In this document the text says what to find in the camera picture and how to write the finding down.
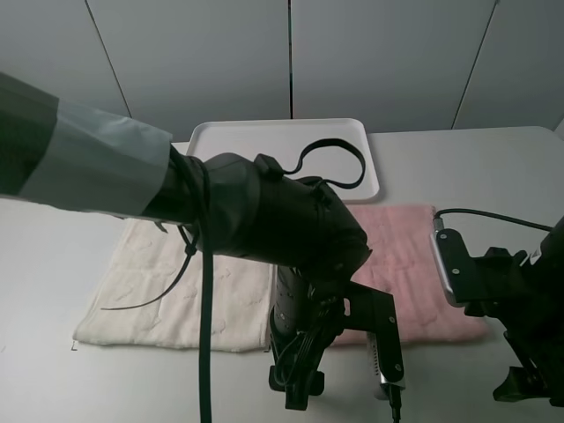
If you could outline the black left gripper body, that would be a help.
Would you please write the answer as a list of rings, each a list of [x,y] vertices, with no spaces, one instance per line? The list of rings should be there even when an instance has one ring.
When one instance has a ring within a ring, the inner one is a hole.
[[[325,349],[344,330],[345,286],[353,273],[343,266],[304,277],[279,266],[271,309],[270,342],[274,364],[269,386],[285,394],[285,408],[305,411],[324,390],[318,370]]]

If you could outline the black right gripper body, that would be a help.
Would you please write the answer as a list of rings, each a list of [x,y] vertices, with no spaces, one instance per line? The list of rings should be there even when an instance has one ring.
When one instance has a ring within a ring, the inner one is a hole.
[[[511,367],[493,399],[514,403],[546,398],[563,404],[563,256],[532,260],[490,248],[474,257],[478,282],[487,296],[472,301],[467,315],[501,322],[504,339],[521,363]]]

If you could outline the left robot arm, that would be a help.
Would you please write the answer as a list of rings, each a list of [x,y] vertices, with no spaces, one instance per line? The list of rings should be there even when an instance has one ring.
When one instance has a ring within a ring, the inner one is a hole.
[[[344,327],[345,288],[367,261],[367,235],[337,183],[298,178],[270,156],[179,153],[172,137],[128,117],[65,102],[1,77],[1,194],[73,212],[176,224],[203,255],[199,335],[202,421],[212,418],[213,258],[278,266],[284,314],[271,312],[269,382],[286,407],[321,394],[323,351]]]

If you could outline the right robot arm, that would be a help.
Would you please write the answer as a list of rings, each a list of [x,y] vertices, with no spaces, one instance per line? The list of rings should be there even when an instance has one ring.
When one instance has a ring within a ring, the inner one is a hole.
[[[555,227],[530,256],[490,248],[474,259],[488,295],[465,314],[499,320],[521,365],[511,367],[493,399],[546,398],[563,406],[563,230]]]

